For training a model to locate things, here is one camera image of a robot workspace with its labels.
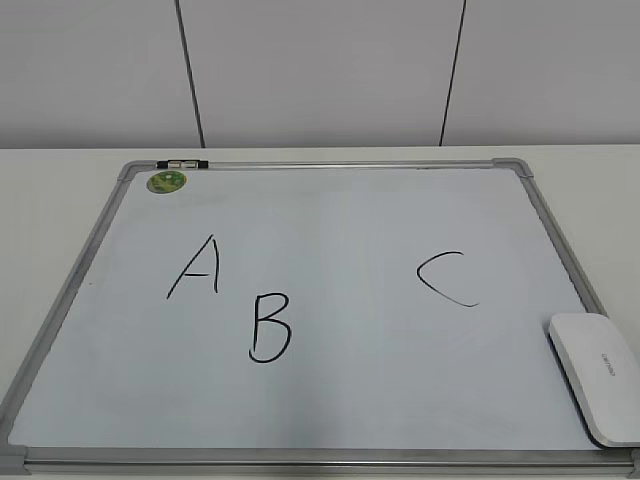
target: white eraser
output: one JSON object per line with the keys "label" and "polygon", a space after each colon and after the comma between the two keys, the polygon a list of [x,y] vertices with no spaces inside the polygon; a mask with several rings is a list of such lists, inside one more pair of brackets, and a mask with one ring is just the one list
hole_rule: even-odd
{"label": "white eraser", "polygon": [[611,320],[558,314],[549,333],[594,439],[640,446],[640,365]]}

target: whiteboard surface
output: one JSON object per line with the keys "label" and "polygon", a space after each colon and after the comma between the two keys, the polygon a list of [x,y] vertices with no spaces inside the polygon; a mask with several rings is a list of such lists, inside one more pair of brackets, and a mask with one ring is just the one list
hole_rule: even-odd
{"label": "whiteboard surface", "polygon": [[[584,309],[512,171],[198,171],[166,195],[154,173],[132,181],[11,443],[595,448],[543,331]],[[167,299],[210,235],[218,293],[184,277]],[[477,306],[416,275],[448,251],[464,255],[423,277]],[[215,266],[207,247],[190,271]],[[291,342],[258,364],[271,292]],[[261,324],[254,353],[285,336]]]}

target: green magnet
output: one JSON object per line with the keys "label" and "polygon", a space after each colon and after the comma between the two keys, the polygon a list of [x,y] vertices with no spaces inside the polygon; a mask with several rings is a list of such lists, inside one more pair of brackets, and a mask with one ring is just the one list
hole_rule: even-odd
{"label": "green magnet", "polygon": [[176,171],[156,173],[147,181],[147,189],[153,193],[171,193],[184,187],[187,177]]}

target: table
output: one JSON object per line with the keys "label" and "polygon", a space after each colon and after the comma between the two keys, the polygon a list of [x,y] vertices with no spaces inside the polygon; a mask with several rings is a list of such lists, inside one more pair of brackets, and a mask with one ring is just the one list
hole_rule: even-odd
{"label": "table", "polygon": [[131,160],[384,161],[519,157],[605,306],[640,357],[640,146],[0,150],[0,393],[4,395]]}

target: black marker writing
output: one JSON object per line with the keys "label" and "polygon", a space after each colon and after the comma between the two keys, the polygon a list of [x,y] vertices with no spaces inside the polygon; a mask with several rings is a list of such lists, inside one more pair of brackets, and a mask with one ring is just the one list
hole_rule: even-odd
{"label": "black marker writing", "polygon": [[422,283],[424,283],[427,287],[429,287],[431,290],[433,290],[434,292],[436,292],[438,295],[442,295],[444,298],[446,298],[447,300],[452,301],[453,303],[457,303],[458,305],[462,306],[462,307],[475,307],[476,305],[479,305],[478,303],[473,303],[473,304],[467,304],[467,303],[462,303],[459,302],[457,300],[454,300],[453,298],[451,298],[448,295],[445,295],[444,293],[442,293],[440,290],[438,290],[437,288],[435,288],[433,285],[431,285],[429,282],[427,282],[424,278],[422,278],[422,274],[421,274],[421,270],[432,260],[435,260],[436,258],[440,258],[440,257],[444,257],[445,255],[464,255],[464,253],[462,252],[456,252],[456,251],[451,251],[451,252],[442,252],[439,253],[438,255],[434,255],[433,257],[431,257],[429,260],[427,260],[426,262],[421,263],[418,266],[418,269],[416,270],[416,273],[418,275],[418,278],[420,279],[420,281]]}
{"label": "black marker writing", "polygon": [[[268,315],[266,315],[264,317],[261,317],[260,316],[260,300],[262,300],[263,298],[273,297],[273,296],[282,297],[282,299],[284,300],[284,303],[277,310],[274,310],[270,314],[268,314]],[[282,310],[287,308],[287,305],[289,305],[289,297],[287,297],[284,293],[267,293],[266,295],[258,295],[256,297],[256,301],[255,301],[255,304],[254,304],[254,320],[255,320],[255,323],[253,325],[253,352],[256,351],[256,347],[258,345],[258,329],[260,327],[260,323],[261,322],[276,323],[278,325],[283,326],[287,330],[287,339],[285,340],[284,345],[282,346],[280,351],[276,355],[271,357],[271,358],[267,358],[267,359],[256,358],[254,356],[253,352],[251,351],[252,349],[249,349],[249,358],[251,360],[253,360],[254,362],[256,362],[256,363],[270,363],[270,362],[273,362],[273,361],[277,360],[278,358],[280,358],[282,356],[282,354],[285,352],[285,350],[287,349],[287,347],[289,346],[289,342],[291,341],[291,327],[289,325],[287,325],[286,323],[284,323],[282,320],[278,320],[277,318],[273,318],[274,315],[277,315]]]}
{"label": "black marker writing", "polygon": [[167,293],[167,300],[169,299],[169,297],[171,296],[175,288],[178,286],[178,283],[180,282],[180,280],[182,280],[182,277],[208,277],[209,275],[211,275],[210,273],[187,273],[187,270],[189,270],[189,267],[191,266],[191,264],[195,262],[196,258],[198,258],[198,256],[204,251],[205,247],[209,242],[213,244],[213,250],[216,254],[216,272],[213,277],[213,291],[215,293],[218,293],[218,276],[220,273],[220,252],[218,251],[218,243],[216,242],[216,239],[213,238],[213,235],[209,235],[209,238],[207,238],[207,240],[198,249],[196,254],[191,258],[191,260],[189,260],[189,263],[187,263],[187,266],[184,267],[182,272],[180,272],[180,275],[178,275],[178,278],[176,278],[176,281],[173,282],[173,285],[171,285],[171,289],[169,289],[169,293]]}

